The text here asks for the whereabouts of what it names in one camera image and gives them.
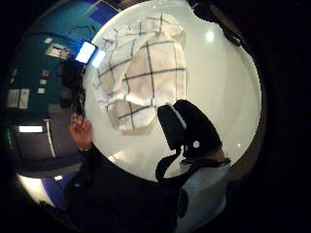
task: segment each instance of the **desk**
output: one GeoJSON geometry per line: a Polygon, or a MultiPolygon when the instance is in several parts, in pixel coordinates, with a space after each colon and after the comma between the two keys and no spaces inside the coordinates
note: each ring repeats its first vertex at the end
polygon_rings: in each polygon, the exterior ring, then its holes
{"type": "MultiPolygon", "coordinates": [[[[119,13],[105,24],[93,39],[102,48],[101,38],[114,26],[129,24],[140,17],[167,13],[186,31],[185,56],[188,67],[187,99],[198,106],[215,124],[224,143],[225,155],[234,164],[247,150],[257,132],[261,111],[259,75],[252,57],[229,42],[218,24],[197,18],[184,1],[148,1],[119,13]]],[[[155,181],[156,165],[170,155],[158,120],[148,128],[120,132],[113,128],[107,113],[96,104],[92,79],[95,69],[88,66],[86,116],[93,125],[95,145],[123,170],[155,181]]],[[[179,161],[168,175],[179,171],[179,161]]]]}

